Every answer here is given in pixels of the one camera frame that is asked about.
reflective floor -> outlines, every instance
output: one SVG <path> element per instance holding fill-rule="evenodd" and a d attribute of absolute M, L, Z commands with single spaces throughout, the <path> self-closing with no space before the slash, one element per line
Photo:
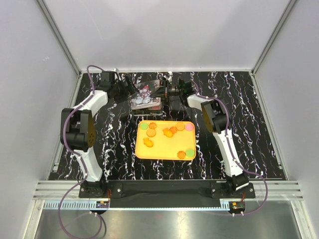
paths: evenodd
<path fill-rule="evenodd" d="M 257 206 L 247 202 L 246 211 Z M 87 238 L 96 233 L 99 220 L 85 211 L 62 211 L 62 220 L 70 233 Z M 257 213 L 229 217 L 224 212 L 108 211 L 102 216 L 98 239 L 300 239 L 300 233 L 289 202 L 267 202 Z M 36 239 L 68 239 L 61 230 L 57 211 L 44 210 Z"/>

black marble table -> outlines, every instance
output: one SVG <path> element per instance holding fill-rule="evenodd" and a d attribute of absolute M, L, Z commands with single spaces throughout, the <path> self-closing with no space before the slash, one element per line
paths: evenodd
<path fill-rule="evenodd" d="M 134 83 L 161 79 L 167 73 L 130 73 Z M 93 74 L 95 83 L 100 74 Z M 174 72 L 178 77 L 193 78 L 204 96 L 222 97 L 233 122 L 234 143 L 243 166 L 266 178 L 284 178 L 261 112 L 249 72 Z M 82 77 L 76 104 L 90 93 L 88 75 Z M 188 120 L 196 127 L 196 158 L 192 161 L 141 160 L 135 156 L 137 125 L 146 117 L 134 117 L 127 102 L 110 101 L 94 117 L 97 140 L 94 151 L 109 180 L 176 180 L 225 178 L 224 162 L 217 142 L 204 125 L 199 110 L 188 109 L 173 98 L 164 105 L 157 120 Z M 63 149 L 57 172 L 50 180 L 74 180 L 82 173 L 74 155 Z"/>

white wall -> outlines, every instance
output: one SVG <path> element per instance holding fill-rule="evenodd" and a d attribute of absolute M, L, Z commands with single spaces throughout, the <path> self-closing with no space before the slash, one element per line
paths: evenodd
<path fill-rule="evenodd" d="M 299 1 L 257 81 L 292 179 L 319 236 L 319 1 Z"/>
<path fill-rule="evenodd" d="M 21 238 L 76 76 L 35 0 L 0 7 L 0 235 Z"/>
<path fill-rule="evenodd" d="M 252 69 L 289 0 L 45 0 L 79 67 Z"/>

pink circle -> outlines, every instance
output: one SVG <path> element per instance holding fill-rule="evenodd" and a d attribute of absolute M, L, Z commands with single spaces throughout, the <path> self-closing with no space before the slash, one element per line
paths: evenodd
<path fill-rule="evenodd" d="M 193 125 L 191 123 L 186 124 L 185 129 L 187 131 L 192 131 L 193 130 Z"/>

yellow tray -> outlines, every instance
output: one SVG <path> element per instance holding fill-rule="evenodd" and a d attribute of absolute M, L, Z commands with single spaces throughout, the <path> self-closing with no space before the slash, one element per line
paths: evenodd
<path fill-rule="evenodd" d="M 154 123 L 156 124 L 154 129 L 156 135 L 150 137 L 147 132 L 154 126 Z M 184 124 L 185 129 L 177 130 L 172 137 L 168 137 L 171 136 L 174 129 L 170 132 L 167 130 L 176 127 L 177 124 L 179 126 Z M 140 159 L 193 160 L 196 156 L 195 126 L 188 121 L 141 121 L 138 127 L 135 154 Z"/>

